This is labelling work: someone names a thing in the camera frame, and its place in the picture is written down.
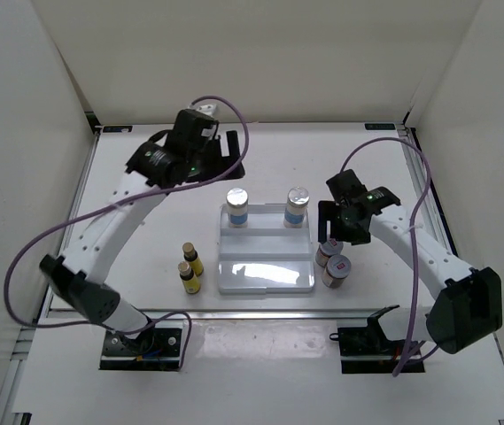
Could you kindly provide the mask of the blue label shaker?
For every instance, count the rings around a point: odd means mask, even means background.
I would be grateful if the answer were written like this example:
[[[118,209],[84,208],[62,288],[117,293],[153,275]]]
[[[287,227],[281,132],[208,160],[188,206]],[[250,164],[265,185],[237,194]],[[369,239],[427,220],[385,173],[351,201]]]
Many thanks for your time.
[[[283,215],[283,224],[287,228],[301,228],[310,196],[307,189],[303,187],[293,187],[287,194],[287,201]]]
[[[248,221],[248,193],[242,188],[230,189],[226,196],[229,225],[232,228],[245,228]]]

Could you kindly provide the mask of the brown spice jar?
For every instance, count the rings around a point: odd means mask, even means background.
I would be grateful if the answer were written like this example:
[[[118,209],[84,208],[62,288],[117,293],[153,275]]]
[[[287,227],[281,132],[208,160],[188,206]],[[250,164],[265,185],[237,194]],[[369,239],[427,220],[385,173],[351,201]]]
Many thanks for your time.
[[[344,243],[334,238],[328,238],[326,242],[320,243],[315,253],[315,262],[320,267],[326,267],[329,259],[339,255],[344,249]]]
[[[330,257],[322,273],[322,282],[331,289],[340,287],[352,269],[349,258],[338,254]]]

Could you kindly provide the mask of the brown spice jar front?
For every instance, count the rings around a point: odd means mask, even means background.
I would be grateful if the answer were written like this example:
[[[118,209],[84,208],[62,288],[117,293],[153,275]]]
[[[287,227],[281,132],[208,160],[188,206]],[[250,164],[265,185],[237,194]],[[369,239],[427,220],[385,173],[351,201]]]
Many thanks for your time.
[[[322,273],[322,282],[331,289],[340,287],[352,269],[349,258],[338,254],[330,257]]]

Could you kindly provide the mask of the yellow bottle dark cap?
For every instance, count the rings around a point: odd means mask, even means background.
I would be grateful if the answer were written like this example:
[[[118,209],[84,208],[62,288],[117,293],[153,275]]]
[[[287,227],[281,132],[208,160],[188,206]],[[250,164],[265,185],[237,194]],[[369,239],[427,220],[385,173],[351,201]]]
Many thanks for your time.
[[[200,276],[204,273],[203,263],[198,256],[198,252],[195,249],[193,243],[186,242],[182,245],[182,253],[184,259],[189,263],[191,269],[195,273],[196,276]]]

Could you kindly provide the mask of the yellow bottle beige cap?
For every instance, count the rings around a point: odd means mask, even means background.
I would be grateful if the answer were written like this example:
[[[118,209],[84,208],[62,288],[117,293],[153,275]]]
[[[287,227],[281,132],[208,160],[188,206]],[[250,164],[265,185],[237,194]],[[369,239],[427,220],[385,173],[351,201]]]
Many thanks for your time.
[[[182,285],[188,294],[196,294],[200,291],[200,282],[187,261],[182,261],[177,266]]]

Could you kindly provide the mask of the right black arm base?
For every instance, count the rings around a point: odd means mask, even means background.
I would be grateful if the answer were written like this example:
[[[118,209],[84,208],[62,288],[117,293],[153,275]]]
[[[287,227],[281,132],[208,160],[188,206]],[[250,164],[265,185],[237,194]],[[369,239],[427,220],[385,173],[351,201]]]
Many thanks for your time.
[[[343,375],[390,375],[401,360],[405,338],[389,340],[378,320],[397,305],[369,315],[363,326],[338,325],[329,340],[338,344]]]

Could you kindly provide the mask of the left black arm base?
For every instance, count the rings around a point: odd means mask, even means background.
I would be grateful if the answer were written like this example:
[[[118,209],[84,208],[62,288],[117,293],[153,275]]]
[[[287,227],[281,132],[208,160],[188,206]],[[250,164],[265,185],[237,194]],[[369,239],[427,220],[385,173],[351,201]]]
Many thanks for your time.
[[[106,331],[98,369],[177,372],[181,368],[183,328],[181,321],[160,323],[147,331],[142,342]]]

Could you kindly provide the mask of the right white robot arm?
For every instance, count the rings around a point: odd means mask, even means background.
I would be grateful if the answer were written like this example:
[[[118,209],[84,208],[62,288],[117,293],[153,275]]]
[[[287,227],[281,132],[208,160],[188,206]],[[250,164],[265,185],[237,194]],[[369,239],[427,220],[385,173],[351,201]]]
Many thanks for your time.
[[[326,182],[332,199],[318,204],[318,240],[350,245],[385,243],[425,285],[431,307],[385,307],[367,319],[368,348],[385,354],[413,331],[412,341],[433,342],[455,354],[503,325],[501,279],[490,267],[474,268],[410,222],[407,209],[386,187],[369,190],[346,170]]]

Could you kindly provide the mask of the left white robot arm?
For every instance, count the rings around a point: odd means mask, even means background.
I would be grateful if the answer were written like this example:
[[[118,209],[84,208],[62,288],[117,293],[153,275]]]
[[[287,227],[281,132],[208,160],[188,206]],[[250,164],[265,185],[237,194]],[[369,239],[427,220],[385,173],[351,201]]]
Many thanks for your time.
[[[116,332],[134,354],[152,348],[150,319],[108,286],[106,278],[130,237],[166,198],[166,189],[207,181],[236,162],[238,141],[223,156],[218,128],[218,120],[203,107],[178,112],[172,128],[152,135],[127,161],[109,199],[110,210],[94,218],[58,257],[46,255],[40,263],[58,297],[84,319]]]

